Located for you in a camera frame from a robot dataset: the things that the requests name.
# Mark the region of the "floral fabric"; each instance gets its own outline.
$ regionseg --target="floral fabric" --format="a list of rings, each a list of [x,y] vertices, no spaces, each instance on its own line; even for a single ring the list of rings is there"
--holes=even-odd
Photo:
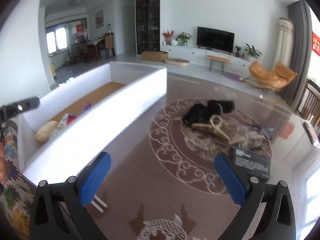
[[[2,132],[4,135],[4,158],[7,161],[8,181],[4,185],[4,193],[0,196],[0,208],[18,235],[22,239],[26,239],[29,236],[31,205],[36,187],[29,183],[19,172],[17,125],[15,122],[9,121],[5,124]]]

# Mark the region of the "silver bolt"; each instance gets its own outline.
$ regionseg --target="silver bolt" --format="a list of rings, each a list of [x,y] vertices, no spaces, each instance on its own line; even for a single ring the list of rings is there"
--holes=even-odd
[[[40,187],[43,187],[43,186],[45,185],[45,183],[46,183],[45,180],[41,180],[41,181],[39,182],[39,186],[40,186]]]
[[[76,178],[77,178],[77,177],[75,177],[75,176],[71,176],[71,177],[68,178],[68,182],[69,182],[69,183],[73,183],[73,182],[76,181]]]
[[[258,182],[259,182],[258,178],[256,178],[256,177],[251,177],[251,178],[250,178],[250,181],[251,181],[252,183],[258,183]]]
[[[286,187],[286,186],[287,186],[287,183],[286,183],[285,181],[281,180],[281,181],[280,181],[280,185],[281,185],[282,187]]]

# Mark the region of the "television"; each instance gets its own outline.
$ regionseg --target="television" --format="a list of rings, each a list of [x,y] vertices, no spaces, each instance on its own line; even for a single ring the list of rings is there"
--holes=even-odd
[[[234,33],[198,27],[197,46],[199,47],[232,52],[234,39]]]

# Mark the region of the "recessed light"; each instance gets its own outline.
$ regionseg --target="recessed light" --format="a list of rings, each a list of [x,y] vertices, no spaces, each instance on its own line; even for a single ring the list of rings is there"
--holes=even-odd
[[[83,3],[85,0],[70,0],[69,5],[77,5]]]

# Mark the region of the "blue gripper pad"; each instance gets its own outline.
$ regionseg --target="blue gripper pad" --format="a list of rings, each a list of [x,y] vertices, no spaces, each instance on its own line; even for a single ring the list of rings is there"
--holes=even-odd
[[[111,156],[109,153],[104,153],[104,156],[99,160],[79,189],[79,201],[83,207],[91,203],[110,166]]]
[[[215,157],[214,165],[233,202],[243,207],[247,200],[245,187],[221,155]]]

